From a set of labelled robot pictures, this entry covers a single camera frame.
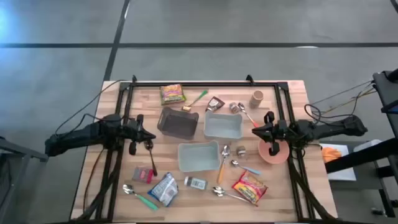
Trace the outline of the black aluminium rig frame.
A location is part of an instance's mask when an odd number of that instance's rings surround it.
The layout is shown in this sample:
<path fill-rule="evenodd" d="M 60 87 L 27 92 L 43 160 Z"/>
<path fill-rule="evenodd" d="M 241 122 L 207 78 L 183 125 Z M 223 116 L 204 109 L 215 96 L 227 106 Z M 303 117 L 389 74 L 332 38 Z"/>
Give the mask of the black aluminium rig frame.
<path fill-rule="evenodd" d="M 238 97 L 240 94 L 243 97 L 249 98 L 249 93 L 245 93 L 244 90 L 257 89 L 264 90 L 265 93 L 270 94 L 266 98 L 266 106 L 270 106 L 271 109 L 277 109 L 277 100 L 275 97 L 276 89 L 274 86 L 283 86 L 288 88 L 291 93 L 294 93 L 293 99 L 298 100 L 301 105 L 305 101 L 308 101 L 305 92 L 303 81 L 257 81 L 253 86 L 249 81 L 208 81 L 208 82 L 136 82 L 136 86 L 133 88 L 132 103 L 130 115 L 136 117 L 137 114 L 142 113 L 144 115 L 144 127 L 154 133 L 157 138 L 154 140 L 155 149 L 155 164 L 158 170 L 158 177 L 155 180 L 160 180 L 161 177 L 167 172 L 171 172 L 173 176 L 178 180 L 178 186 L 180 193 L 177 198 L 172 202 L 170 207 L 162 207 L 158 211 L 153 211 L 145 207 L 142 203 L 138 202 L 138 199 L 134 199 L 133 196 L 128 196 L 121 190 L 124 181 L 130 177 L 131 172 L 135 166 L 150 166 L 149 152 L 144 149 L 144 146 L 140 145 L 137 147 L 136 156 L 130 156 L 128 153 L 129 141 L 126 141 L 124 145 L 123 154 L 119 156 L 121 158 L 121 168 L 118 179 L 118 190 L 111 189 L 107 191 L 105 196 L 104 205 L 102 206 L 101 218 L 96 217 L 96 210 L 89 220 L 82 220 L 79 222 L 87 221 L 88 223 L 260 223 L 260 222 L 276 222 L 276 223 L 288 223 L 288 222 L 304 222 L 311 221 L 308 216 L 308 212 L 305 211 L 306 198 L 302 189 L 296 184 L 295 190 L 292 190 L 292 184 L 290 181 L 288 162 L 281 165 L 267 165 L 262 161 L 258 154 L 255 152 L 257 143 L 255 139 L 258 139 L 251 134 L 250 125 L 245 122 L 244 125 L 244 138 L 240 144 L 249 144 L 252 148 L 247 146 L 248 149 L 248 162 L 252 162 L 257 168 L 263 169 L 262 177 L 266 184 L 270 187 L 265 197 L 259 202 L 259 206 L 255 207 L 245 205 L 244 202 L 239 202 L 232 198 L 221 198 L 217 197 L 213 193 L 203 192 L 200 190 L 188 189 L 181 183 L 182 177 L 185 177 L 183 173 L 178 169 L 177 162 L 177 138 L 170 136 L 161 135 L 157 129 L 157 121 L 160 116 L 162 108 L 160 108 L 159 101 L 159 87 L 161 85 L 169 85 L 174 83 L 181 83 L 184 92 L 189 96 L 195 96 L 194 92 L 198 92 L 199 89 L 214 90 L 214 95 L 220 95 L 227 99 L 232 96 Z M 287 103 L 279 103 L 283 105 L 282 111 L 284 110 L 284 116 L 287 116 L 287 110 L 289 113 L 294 112 L 300 113 L 304 116 L 303 110 L 298 109 L 298 106 L 287 106 Z M 72 207 L 70 219 L 77 219 L 83 214 L 83 196 L 85 187 L 88 183 L 90 172 L 94 166 L 96 156 L 102 150 L 101 146 L 89 146 L 87 149 L 85 160 L 83 163 L 82 173 L 80 176 L 80 182 L 78 190 L 76 192 L 75 201 Z M 329 217 L 326 218 L 337 218 L 337 212 L 329 181 L 327 179 L 326 169 L 323 163 L 322 155 L 319 146 L 309 146 L 306 148 L 307 155 L 305 156 L 304 165 L 305 168 L 309 169 L 308 174 L 308 185 L 317 197 L 319 204 L 324 208 L 323 211 L 327 212 Z M 298 217 L 297 210 L 295 208 L 295 196 L 298 196 L 297 201 L 302 208 L 302 216 Z M 321 221 L 320 212 L 315 211 L 315 207 L 312 204 L 312 208 L 315 214 L 315 221 Z"/>

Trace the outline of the green-handled gold spoon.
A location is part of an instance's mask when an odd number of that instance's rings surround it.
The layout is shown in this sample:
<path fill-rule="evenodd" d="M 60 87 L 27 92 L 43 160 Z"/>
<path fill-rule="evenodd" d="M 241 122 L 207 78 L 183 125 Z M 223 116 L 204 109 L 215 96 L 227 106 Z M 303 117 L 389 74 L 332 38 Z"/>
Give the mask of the green-handled gold spoon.
<path fill-rule="evenodd" d="M 189 105 L 185 105 L 182 107 L 182 111 L 190 111 L 192 106 L 201 98 L 203 98 L 206 94 L 208 93 L 208 90 L 203 90 L 202 93 L 193 101 L 191 102 Z"/>

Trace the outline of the dark brown plastic bin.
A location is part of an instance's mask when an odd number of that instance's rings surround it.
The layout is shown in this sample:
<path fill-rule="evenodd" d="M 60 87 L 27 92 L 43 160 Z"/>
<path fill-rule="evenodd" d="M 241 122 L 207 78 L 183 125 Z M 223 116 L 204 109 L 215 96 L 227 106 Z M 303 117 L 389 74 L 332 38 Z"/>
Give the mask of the dark brown plastic bin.
<path fill-rule="evenodd" d="M 157 129 L 166 136 L 192 140 L 199 120 L 198 113 L 177 111 L 165 106 L 160 114 Z"/>

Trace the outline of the teal-handled silver spoon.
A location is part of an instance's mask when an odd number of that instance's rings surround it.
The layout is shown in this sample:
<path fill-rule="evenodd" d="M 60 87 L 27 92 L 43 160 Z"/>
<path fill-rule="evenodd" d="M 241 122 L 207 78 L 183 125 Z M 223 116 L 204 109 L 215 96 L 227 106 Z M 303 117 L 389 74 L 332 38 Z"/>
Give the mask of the teal-handled silver spoon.
<path fill-rule="evenodd" d="M 150 209 L 152 209 L 152 210 L 158 210 L 159 209 L 156 204 L 154 204 L 150 200 L 146 199 L 145 197 L 137 194 L 132 185 L 124 184 L 123 185 L 123 190 L 124 190 L 124 192 L 126 194 L 131 194 L 131 195 L 134 195 L 135 197 L 137 197 L 143 204 L 145 204 Z"/>

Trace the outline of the white sheet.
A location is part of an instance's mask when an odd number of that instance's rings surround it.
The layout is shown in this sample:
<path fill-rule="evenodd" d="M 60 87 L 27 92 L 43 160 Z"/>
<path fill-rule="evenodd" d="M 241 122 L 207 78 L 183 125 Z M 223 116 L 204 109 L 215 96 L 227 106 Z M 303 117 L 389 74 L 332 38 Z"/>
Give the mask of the white sheet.
<path fill-rule="evenodd" d="M 339 144 L 320 144 L 321 147 L 332 147 L 339 150 L 343 156 L 347 156 L 349 154 L 348 147 L 346 145 Z M 353 168 L 343 169 L 337 172 L 332 172 L 328 174 L 329 180 L 341 180 L 341 181 L 356 181 L 356 176 Z"/>

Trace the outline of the orange-handled silver spoon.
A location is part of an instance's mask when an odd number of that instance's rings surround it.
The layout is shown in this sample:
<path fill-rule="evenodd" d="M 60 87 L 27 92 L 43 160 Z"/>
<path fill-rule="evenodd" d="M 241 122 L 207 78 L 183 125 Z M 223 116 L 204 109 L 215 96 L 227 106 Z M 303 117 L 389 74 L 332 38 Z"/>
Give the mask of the orange-handled silver spoon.
<path fill-rule="evenodd" d="M 223 181 L 225 161 L 228 158 L 228 156 L 230 155 L 230 152 L 231 152 L 230 147 L 228 145 L 225 145 L 221 152 L 222 161 L 221 161 L 221 165 L 220 165 L 220 169 L 219 169 L 219 173 L 218 173 L 217 184 L 221 184 Z"/>

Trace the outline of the bagel seasoning glass jar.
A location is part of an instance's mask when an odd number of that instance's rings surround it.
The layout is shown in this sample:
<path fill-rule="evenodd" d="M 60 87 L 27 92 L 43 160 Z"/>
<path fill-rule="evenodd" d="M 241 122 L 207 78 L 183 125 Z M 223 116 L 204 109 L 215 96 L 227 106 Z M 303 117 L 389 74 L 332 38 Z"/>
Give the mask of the bagel seasoning glass jar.
<path fill-rule="evenodd" d="M 184 185 L 198 190 L 206 190 L 208 182 L 195 177 L 186 177 L 184 179 Z"/>

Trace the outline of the red yellow ramen packet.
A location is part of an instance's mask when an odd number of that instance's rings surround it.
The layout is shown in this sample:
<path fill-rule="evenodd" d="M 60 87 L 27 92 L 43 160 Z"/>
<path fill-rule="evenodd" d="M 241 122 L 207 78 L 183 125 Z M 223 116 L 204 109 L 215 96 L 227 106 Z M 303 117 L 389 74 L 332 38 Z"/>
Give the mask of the red yellow ramen packet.
<path fill-rule="evenodd" d="M 232 185 L 246 200 L 257 206 L 258 201 L 267 192 L 268 186 L 260 181 L 254 174 L 245 171 Z"/>

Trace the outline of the red-handled silver spoon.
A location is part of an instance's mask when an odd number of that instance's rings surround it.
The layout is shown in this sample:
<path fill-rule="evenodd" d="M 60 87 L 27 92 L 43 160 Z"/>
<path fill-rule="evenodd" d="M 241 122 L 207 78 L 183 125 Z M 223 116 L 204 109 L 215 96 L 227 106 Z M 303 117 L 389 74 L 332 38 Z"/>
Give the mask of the red-handled silver spoon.
<path fill-rule="evenodd" d="M 255 128 L 258 128 L 259 125 L 248 115 L 248 113 L 245 109 L 245 106 L 241 102 L 238 103 L 238 107 L 247 116 L 247 118 L 250 120 L 250 122 L 252 122 L 253 126 Z"/>

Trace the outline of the red paprika spice tin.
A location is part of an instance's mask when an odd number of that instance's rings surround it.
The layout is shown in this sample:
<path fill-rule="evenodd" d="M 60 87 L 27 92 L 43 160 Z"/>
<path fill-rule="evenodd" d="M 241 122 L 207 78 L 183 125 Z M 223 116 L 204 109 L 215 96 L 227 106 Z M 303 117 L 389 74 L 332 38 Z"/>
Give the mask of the red paprika spice tin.
<path fill-rule="evenodd" d="M 132 180 L 150 184 L 154 176 L 154 171 L 152 169 L 147 169 L 143 167 L 136 167 L 132 175 Z"/>

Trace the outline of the black spoon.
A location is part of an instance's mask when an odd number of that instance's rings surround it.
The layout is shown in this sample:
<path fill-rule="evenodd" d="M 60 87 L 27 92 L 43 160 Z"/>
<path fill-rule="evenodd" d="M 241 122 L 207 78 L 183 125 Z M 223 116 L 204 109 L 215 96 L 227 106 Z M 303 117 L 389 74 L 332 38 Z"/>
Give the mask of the black spoon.
<path fill-rule="evenodd" d="M 153 142 L 152 142 L 151 140 L 145 141 L 145 142 L 144 142 L 144 147 L 149 151 L 149 154 L 150 154 L 150 159 L 151 159 L 151 163 L 152 163 L 153 175 L 154 175 L 154 176 L 157 176 L 157 175 L 158 175 L 158 173 L 157 173 L 157 168 L 156 168 L 156 166 L 155 166 L 154 158 L 153 158 L 153 155 L 152 155 Z"/>

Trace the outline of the blue-handled silver spoon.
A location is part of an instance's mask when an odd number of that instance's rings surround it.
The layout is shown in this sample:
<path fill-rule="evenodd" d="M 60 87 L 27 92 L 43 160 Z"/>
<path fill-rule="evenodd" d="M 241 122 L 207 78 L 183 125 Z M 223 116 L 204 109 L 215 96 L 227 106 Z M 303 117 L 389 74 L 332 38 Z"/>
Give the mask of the blue-handled silver spoon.
<path fill-rule="evenodd" d="M 246 170 L 246 171 L 249 171 L 249 172 L 251 172 L 251 173 L 253 173 L 253 174 L 261 175 L 261 172 L 260 172 L 260 171 L 255 170 L 255 169 L 252 169 L 252 168 L 249 168 L 249 167 L 244 167 L 244 166 L 242 166 L 237 160 L 232 160 L 232 161 L 231 161 L 231 164 L 232 164 L 233 166 L 235 166 L 235 167 L 242 168 L 242 169 L 244 169 L 244 170 Z"/>

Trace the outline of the grey side table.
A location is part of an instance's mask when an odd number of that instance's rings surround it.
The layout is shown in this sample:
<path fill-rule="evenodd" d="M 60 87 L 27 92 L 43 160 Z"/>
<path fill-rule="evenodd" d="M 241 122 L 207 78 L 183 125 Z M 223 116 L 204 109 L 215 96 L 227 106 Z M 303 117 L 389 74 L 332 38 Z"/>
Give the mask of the grey side table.
<path fill-rule="evenodd" d="M 43 153 L 19 146 L 0 137 L 0 158 L 2 156 L 5 157 L 5 160 L 10 160 L 12 157 L 21 160 L 19 169 L 15 172 L 12 171 L 11 163 L 8 161 L 9 172 L 6 175 L 6 182 L 9 184 L 6 185 L 7 189 L 5 190 L 4 197 L 0 200 L 0 224 L 5 224 L 30 159 L 36 158 L 40 162 L 47 162 L 49 157 Z"/>

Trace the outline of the black side stand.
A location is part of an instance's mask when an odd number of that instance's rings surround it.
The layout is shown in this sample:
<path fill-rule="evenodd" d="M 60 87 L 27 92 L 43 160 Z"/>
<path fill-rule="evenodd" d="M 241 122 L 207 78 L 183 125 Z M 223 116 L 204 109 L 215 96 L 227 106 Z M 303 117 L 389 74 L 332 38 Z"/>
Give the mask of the black side stand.
<path fill-rule="evenodd" d="M 386 158 L 389 165 L 377 167 L 376 177 L 382 179 L 393 176 L 398 183 L 398 69 L 375 73 L 373 82 L 382 103 L 381 112 L 387 115 L 394 137 L 362 151 L 352 152 L 347 156 L 328 162 L 326 171 L 328 173 L 337 172 L 368 162 L 376 163 L 378 160 Z"/>

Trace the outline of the grey plastic bin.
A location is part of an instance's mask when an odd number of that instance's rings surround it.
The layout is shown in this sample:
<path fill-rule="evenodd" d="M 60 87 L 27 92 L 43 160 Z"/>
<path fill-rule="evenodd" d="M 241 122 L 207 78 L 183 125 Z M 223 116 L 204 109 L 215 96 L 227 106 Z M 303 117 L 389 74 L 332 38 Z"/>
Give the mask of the grey plastic bin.
<path fill-rule="evenodd" d="M 182 172 L 218 170 L 220 150 L 216 141 L 178 145 L 178 167 Z"/>
<path fill-rule="evenodd" d="M 240 114 L 205 113 L 204 135 L 209 139 L 238 140 L 243 136 L 243 118 Z"/>

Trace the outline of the peach plastic bowl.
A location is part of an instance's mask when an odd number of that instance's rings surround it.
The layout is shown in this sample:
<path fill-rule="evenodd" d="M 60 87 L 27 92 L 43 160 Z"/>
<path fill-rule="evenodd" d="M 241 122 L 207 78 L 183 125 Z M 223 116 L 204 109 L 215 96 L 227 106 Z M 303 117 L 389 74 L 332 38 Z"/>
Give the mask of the peach plastic bowl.
<path fill-rule="evenodd" d="M 257 149 L 260 157 L 266 162 L 281 164 L 287 160 L 290 154 L 289 145 L 285 141 L 276 140 L 275 142 L 279 145 L 279 152 L 275 156 L 270 155 L 269 149 L 271 148 L 271 144 L 264 140 L 259 141 Z"/>

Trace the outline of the white container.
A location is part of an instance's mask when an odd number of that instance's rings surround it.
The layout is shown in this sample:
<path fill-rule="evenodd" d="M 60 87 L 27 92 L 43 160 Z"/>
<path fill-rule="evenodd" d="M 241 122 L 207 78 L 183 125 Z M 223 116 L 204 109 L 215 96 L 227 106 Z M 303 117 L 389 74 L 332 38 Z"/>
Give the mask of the white container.
<path fill-rule="evenodd" d="M 375 145 L 377 145 L 379 143 L 381 143 L 381 140 L 378 140 L 378 139 L 373 139 L 371 141 L 367 141 L 367 142 L 365 142 L 363 144 L 355 146 L 354 149 L 353 149 L 353 152 L 362 151 L 363 149 L 375 146 Z"/>

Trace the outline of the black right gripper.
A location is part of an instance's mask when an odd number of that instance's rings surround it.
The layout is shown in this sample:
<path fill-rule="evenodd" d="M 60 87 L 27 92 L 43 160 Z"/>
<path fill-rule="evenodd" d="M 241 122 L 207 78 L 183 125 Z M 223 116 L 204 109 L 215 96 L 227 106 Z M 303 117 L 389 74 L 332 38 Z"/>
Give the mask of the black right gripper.
<path fill-rule="evenodd" d="M 275 115 L 274 112 L 268 111 L 264 116 L 264 122 L 266 125 L 266 133 L 262 132 L 264 130 L 264 126 L 255 125 L 255 128 L 252 129 L 252 133 L 257 137 L 263 139 L 266 143 L 269 143 L 269 155 L 270 156 L 279 156 L 283 153 L 289 154 L 289 144 L 285 140 L 285 134 L 287 131 L 287 124 L 285 120 L 278 120 L 275 123 Z"/>

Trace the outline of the pink yellow ramen packet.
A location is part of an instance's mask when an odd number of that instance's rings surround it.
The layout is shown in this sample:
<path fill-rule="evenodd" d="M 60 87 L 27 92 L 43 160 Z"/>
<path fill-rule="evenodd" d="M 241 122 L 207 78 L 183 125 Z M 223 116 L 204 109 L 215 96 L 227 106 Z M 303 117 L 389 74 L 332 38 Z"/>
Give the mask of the pink yellow ramen packet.
<path fill-rule="evenodd" d="M 160 86 L 159 90 L 161 105 L 181 103 L 186 101 L 186 96 L 184 95 L 181 84 Z"/>

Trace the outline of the brown taco mix packet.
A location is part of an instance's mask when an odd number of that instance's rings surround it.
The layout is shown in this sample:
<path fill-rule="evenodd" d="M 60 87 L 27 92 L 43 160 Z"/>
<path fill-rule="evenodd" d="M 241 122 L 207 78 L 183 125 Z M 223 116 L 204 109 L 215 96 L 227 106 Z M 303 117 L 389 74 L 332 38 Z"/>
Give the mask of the brown taco mix packet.
<path fill-rule="evenodd" d="M 222 106 L 224 106 L 225 102 L 222 101 L 221 99 L 213 96 L 211 98 L 211 100 L 208 102 L 206 110 L 205 111 L 211 111 L 211 112 L 215 112 L 218 109 L 220 109 Z"/>

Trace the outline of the orange cloth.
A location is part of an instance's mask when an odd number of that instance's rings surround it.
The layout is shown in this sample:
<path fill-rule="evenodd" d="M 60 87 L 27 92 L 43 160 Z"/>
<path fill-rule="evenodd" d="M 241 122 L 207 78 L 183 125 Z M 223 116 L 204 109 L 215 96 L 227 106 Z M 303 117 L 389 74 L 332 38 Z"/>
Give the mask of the orange cloth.
<path fill-rule="evenodd" d="M 332 147 L 323 147 L 322 148 L 322 157 L 324 163 L 328 163 L 334 161 L 335 159 L 339 159 L 342 156 L 342 153 Z"/>

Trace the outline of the all-metal silver spoon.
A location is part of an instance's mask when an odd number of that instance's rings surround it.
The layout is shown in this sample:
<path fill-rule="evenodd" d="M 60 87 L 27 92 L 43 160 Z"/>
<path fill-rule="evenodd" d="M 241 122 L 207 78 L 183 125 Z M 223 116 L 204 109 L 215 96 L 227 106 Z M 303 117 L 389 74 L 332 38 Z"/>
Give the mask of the all-metal silver spoon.
<path fill-rule="evenodd" d="M 214 193 L 215 195 L 217 195 L 217 196 L 219 196 L 219 197 L 222 197 L 222 196 L 227 195 L 227 196 L 229 196 L 229 197 L 232 197 L 232 198 L 241 200 L 241 201 L 243 201 L 243 202 L 247 202 L 247 203 L 249 203 L 249 204 L 251 204 L 251 205 L 257 207 L 256 204 L 254 204 L 254 203 L 248 201 L 247 199 L 245 199 L 245 198 L 243 198 L 243 197 L 240 197 L 240 196 L 236 196 L 236 195 L 232 195 L 232 194 L 227 193 L 227 191 L 225 191 L 223 188 L 221 188 L 221 187 L 219 187 L 219 186 L 213 187 L 213 188 L 212 188 L 212 191 L 213 191 L 213 193 Z"/>

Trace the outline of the blue white ramen packet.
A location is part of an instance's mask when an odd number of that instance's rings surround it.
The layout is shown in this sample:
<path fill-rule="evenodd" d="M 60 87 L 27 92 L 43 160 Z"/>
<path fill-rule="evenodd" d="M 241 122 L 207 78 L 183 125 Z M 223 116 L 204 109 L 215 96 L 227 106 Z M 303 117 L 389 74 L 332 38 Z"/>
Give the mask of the blue white ramen packet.
<path fill-rule="evenodd" d="M 161 202 L 165 207 L 168 207 L 177 196 L 178 192 L 178 185 L 175 178 L 170 172 L 167 172 L 147 194 Z"/>

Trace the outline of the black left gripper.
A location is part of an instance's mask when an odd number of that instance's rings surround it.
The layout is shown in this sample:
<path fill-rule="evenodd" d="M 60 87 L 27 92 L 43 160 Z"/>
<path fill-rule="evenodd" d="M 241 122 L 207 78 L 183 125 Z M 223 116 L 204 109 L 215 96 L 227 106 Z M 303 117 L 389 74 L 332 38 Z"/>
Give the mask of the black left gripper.
<path fill-rule="evenodd" d="M 152 141 L 156 138 L 155 132 L 150 126 L 144 126 L 143 128 L 144 115 L 139 114 L 136 118 L 131 118 L 126 125 L 126 137 L 131 140 L 129 145 L 129 154 L 132 156 L 136 155 L 137 144 L 143 141 Z"/>

